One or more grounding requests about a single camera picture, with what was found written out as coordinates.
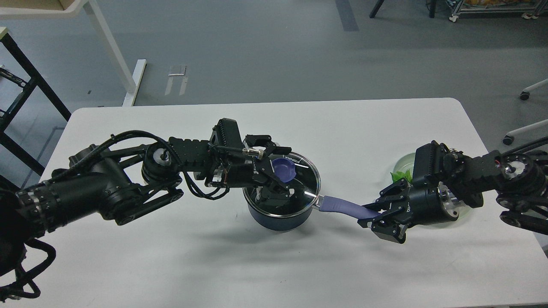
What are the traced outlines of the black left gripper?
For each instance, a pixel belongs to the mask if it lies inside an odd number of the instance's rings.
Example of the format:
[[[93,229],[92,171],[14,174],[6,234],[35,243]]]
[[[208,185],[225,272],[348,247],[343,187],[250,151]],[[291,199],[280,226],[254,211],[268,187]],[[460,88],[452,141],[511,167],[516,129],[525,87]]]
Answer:
[[[270,135],[246,135],[244,148],[217,148],[225,164],[223,183],[231,188],[258,187],[257,205],[283,207],[290,199],[289,183],[296,177],[295,164],[259,162],[271,154],[287,155],[291,151],[273,142]]]

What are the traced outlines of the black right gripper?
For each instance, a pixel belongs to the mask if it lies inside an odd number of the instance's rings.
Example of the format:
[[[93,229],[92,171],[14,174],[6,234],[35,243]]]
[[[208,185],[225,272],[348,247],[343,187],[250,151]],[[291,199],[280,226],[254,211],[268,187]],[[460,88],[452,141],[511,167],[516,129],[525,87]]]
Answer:
[[[392,213],[372,212],[366,218],[358,219],[362,228],[369,228],[378,238],[393,243],[403,244],[406,240],[407,225],[434,225],[455,222],[459,217],[456,209],[447,209],[441,201],[438,189],[410,187],[410,183],[401,178],[380,191],[379,197],[363,207],[373,211],[385,211],[391,203],[405,201],[403,224],[392,218]]]

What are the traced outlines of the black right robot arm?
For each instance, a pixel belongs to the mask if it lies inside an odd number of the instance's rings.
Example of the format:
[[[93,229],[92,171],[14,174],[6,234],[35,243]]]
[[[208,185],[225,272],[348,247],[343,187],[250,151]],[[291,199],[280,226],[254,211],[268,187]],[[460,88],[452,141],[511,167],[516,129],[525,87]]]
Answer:
[[[380,191],[364,205],[372,217],[357,222],[378,238],[403,243],[408,228],[456,222],[463,208],[482,207],[482,194],[496,191],[503,222],[547,234],[547,153],[527,148],[471,158],[432,141],[416,149],[411,181]]]

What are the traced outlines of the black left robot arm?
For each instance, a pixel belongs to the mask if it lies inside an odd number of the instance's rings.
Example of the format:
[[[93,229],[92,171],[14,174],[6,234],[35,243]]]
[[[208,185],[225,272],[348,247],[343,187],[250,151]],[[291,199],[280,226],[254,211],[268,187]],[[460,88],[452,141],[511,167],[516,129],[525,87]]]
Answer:
[[[99,213],[125,225],[184,194],[180,183],[198,198],[217,200],[232,188],[257,189],[262,201],[286,205],[304,189],[293,166],[276,159],[291,148],[269,135],[213,134],[209,140],[164,140],[130,130],[70,157],[68,169],[19,191],[1,190],[1,275],[15,281],[1,287],[1,301],[37,298],[34,279],[56,258],[40,240],[46,233]]]

